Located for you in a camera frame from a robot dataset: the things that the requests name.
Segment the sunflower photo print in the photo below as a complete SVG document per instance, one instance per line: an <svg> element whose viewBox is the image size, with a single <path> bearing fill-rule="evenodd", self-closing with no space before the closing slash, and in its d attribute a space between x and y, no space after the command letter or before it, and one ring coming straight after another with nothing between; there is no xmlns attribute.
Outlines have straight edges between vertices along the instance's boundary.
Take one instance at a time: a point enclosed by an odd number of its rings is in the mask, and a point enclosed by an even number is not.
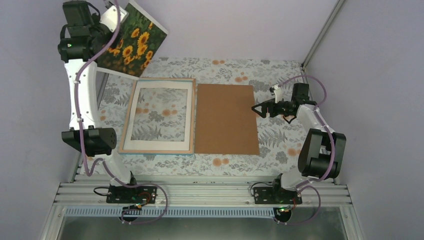
<svg viewBox="0 0 424 240"><path fill-rule="evenodd" d="M169 31L134 0L125 7L118 42L97 59L99 72L138 79L158 51Z"/></svg>

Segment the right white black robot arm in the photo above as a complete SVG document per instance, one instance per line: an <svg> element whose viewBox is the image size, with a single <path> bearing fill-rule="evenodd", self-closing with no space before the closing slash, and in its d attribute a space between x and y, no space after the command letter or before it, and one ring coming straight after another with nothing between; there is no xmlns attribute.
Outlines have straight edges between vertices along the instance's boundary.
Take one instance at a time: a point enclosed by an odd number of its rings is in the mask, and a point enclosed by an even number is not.
<svg viewBox="0 0 424 240"><path fill-rule="evenodd" d="M261 118L292 116L307 132L298 156L297 169L280 174L271 189L271 198L278 204L290 197L290 191L312 182L335 179L339 176L346 147L346 136L329 127L318 104L310 99L309 85L295 83L290 100L283 99L280 86L270 88L272 99L252 106Z"/></svg>

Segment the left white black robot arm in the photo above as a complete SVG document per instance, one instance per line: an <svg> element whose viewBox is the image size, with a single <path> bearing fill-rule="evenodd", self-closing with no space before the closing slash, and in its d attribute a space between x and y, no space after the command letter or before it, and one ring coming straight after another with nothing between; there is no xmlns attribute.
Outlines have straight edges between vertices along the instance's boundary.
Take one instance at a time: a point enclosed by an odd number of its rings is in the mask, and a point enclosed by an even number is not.
<svg viewBox="0 0 424 240"><path fill-rule="evenodd" d="M61 133L64 143L79 151L84 172L94 173L102 164L110 176L110 185L121 187L119 196L131 203L139 197L132 172L124 166L117 151L116 131L100 120L96 93L97 59L118 44L121 24L128 12L114 0L101 13L87 0L69 0L62 4L66 24L61 28L57 50L63 61L70 92L68 130Z"/></svg>

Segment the brown backing board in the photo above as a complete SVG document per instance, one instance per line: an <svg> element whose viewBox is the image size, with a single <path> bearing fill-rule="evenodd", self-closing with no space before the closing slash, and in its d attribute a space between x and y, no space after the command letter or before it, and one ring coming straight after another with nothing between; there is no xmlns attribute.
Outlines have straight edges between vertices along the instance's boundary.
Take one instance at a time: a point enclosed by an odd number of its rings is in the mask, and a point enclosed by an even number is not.
<svg viewBox="0 0 424 240"><path fill-rule="evenodd" d="M259 155L257 117L251 85L197 86L194 152Z"/></svg>

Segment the left aluminium corner post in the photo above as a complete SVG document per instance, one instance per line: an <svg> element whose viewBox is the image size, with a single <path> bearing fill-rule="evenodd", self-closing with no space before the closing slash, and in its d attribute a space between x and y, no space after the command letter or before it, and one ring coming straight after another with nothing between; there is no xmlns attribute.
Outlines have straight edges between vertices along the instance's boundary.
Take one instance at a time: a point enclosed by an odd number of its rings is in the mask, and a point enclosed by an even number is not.
<svg viewBox="0 0 424 240"><path fill-rule="evenodd" d="M104 72L97 72L96 74L95 89L96 89L97 109L100 108L109 76L110 76L109 73L104 73Z"/></svg>

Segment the aluminium corner post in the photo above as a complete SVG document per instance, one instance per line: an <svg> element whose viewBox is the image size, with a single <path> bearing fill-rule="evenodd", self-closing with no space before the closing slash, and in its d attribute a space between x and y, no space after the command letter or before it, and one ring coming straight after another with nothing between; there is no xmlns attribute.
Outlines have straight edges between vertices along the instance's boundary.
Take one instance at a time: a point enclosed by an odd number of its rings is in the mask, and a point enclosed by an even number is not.
<svg viewBox="0 0 424 240"><path fill-rule="evenodd" d="M304 58L301 69L305 72L307 69L307 66L312 61L314 55L316 54L317 50L319 49L320 45L324 41L326 35L328 34L330 28L332 27L333 23L335 22L336 18L340 14L342 8L344 7L346 0L337 0L333 9L331 10L328 18L326 19L323 27L321 28L318 36L316 37L315 41L313 42L311 48L309 49L306 57Z"/></svg>
<svg viewBox="0 0 424 240"><path fill-rule="evenodd" d="M110 76L109 73L104 73L104 72L97 72L96 74L95 89L96 89L97 109L100 108L109 76Z"/></svg>

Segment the right aluminium corner post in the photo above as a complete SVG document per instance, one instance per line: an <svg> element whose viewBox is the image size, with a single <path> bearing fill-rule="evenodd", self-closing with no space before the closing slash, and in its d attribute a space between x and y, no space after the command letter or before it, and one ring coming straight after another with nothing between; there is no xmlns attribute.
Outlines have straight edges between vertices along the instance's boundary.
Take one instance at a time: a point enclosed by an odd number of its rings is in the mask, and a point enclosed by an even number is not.
<svg viewBox="0 0 424 240"><path fill-rule="evenodd" d="M307 66L312 61L314 55L316 54L317 50L319 49L320 45L324 41L326 35L328 34L330 28L332 27L333 23L335 22L336 18L340 14L342 8L344 7L346 0L337 0L333 9L331 10L328 18L326 19L323 27L321 28L318 36L316 37L315 41L313 42L311 48L309 49L306 57L304 58L301 69L305 72L307 69Z"/></svg>

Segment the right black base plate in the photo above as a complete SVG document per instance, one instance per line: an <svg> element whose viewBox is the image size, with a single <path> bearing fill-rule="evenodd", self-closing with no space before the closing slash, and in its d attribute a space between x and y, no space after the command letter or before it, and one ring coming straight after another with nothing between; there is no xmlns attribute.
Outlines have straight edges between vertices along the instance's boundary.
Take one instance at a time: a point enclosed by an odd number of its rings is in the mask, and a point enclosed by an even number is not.
<svg viewBox="0 0 424 240"><path fill-rule="evenodd" d="M296 191L283 188L274 190L270 186L254 187L252 191L256 205L300 205L303 203L302 195Z"/></svg>

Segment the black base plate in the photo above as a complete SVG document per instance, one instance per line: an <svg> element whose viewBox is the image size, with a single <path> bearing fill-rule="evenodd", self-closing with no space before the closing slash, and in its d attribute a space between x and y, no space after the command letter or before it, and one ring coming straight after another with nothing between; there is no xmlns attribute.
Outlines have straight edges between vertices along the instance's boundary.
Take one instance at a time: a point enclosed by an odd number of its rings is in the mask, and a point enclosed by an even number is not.
<svg viewBox="0 0 424 240"><path fill-rule="evenodd" d="M128 188L124 186L109 186L106 202L108 204L144 205L154 204L157 195L156 186L139 186Z"/></svg>
<svg viewBox="0 0 424 240"><path fill-rule="evenodd" d="M283 188L274 190L270 186L254 187L252 191L256 205L300 205L303 203L302 195L296 191Z"/></svg>

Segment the aluminium rail base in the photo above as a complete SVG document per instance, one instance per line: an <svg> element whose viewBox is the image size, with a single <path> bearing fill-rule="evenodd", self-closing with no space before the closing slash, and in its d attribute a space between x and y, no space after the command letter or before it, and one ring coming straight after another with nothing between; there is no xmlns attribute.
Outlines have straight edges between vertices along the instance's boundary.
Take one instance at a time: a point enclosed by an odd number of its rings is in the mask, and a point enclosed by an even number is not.
<svg viewBox="0 0 424 240"><path fill-rule="evenodd" d="M224 207L273 208L258 205L250 194L256 182L268 182L270 176L171 176L138 175L140 182L160 186L154 204L146 207ZM61 183L42 231L43 240L60 239L142 239L142 240L362 240L364 235L346 185L334 180L315 183L302 193L303 203L293 211L290 225L277 224L272 218L234 217L162 217L155 223L133 226L118 217L64 216L72 206L124 207L106 202L104 195L93 193L106 187L105 174L83 175L78 170L70 182Z"/></svg>

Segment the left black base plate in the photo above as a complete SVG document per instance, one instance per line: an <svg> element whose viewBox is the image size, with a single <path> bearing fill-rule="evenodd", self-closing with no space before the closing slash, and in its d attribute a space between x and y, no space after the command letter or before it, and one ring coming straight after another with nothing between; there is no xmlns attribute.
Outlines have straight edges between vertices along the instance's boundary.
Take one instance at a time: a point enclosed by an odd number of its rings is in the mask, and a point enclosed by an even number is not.
<svg viewBox="0 0 424 240"><path fill-rule="evenodd" d="M124 186L109 186L106 202L108 204L144 205L154 204L157 195L156 186L139 186L128 188Z"/></svg>

